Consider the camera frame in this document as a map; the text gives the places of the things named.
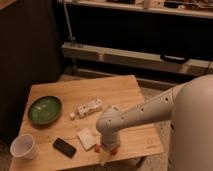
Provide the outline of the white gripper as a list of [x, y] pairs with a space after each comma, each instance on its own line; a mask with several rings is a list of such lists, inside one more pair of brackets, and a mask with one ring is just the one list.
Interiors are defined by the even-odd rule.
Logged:
[[[116, 149], [120, 145], [119, 133], [104, 133], [100, 137], [101, 146], [106, 150]], [[110, 152], [100, 149], [99, 164], [104, 166], [110, 158]]]

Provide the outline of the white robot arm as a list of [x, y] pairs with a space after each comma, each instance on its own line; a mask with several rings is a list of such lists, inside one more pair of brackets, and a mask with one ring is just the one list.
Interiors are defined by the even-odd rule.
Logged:
[[170, 146], [167, 171], [213, 171], [213, 74], [189, 82], [126, 111], [108, 108], [98, 118], [103, 149], [120, 145], [119, 131], [169, 120]]

